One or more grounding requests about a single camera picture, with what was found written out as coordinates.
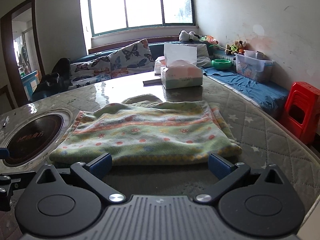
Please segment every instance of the blue sheet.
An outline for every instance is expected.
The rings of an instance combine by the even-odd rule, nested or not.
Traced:
[[[273,118],[279,117],[289,94],[287,89],[273,82],[258,83],[231,70],[221,71],[212,67],[203,69],[203,73],[209,78],[223,82],[251,98]]]

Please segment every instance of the pen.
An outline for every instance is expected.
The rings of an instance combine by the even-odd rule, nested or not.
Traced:
[[[7,118],[5,119],[2,128],[6,127],[8,121],[9,121],[9,116],[7,116]]]

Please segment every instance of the doorway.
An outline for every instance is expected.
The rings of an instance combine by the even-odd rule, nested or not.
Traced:
[[[35,15],[35,0],[26,0],[0,19],[4,62],[19,107],[29,102],[45,75]]]

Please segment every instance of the white tissue paper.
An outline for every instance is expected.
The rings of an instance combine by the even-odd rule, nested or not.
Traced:
[[[164,56],[158,57],[155,61],[155,74],[160,74],[160,68],[165,67]]]
[[[197,48],[165,43],[166,67],[161,67],[161,81],[165,89],[202,85],[202,70],[197,64]]]

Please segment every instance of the blue gripper pad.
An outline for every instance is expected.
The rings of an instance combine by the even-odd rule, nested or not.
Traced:
[[[84,168],[98,179],[102,179],[112,168],[112,157],[109,153],[104,153],[87,163]]]
[[[217,154],[208,158],[209,170],[220,180],[234,171],[235,166]]]
[[[7,148],[0,148],[0,159],[6,159],[9,157],[9,151]]]

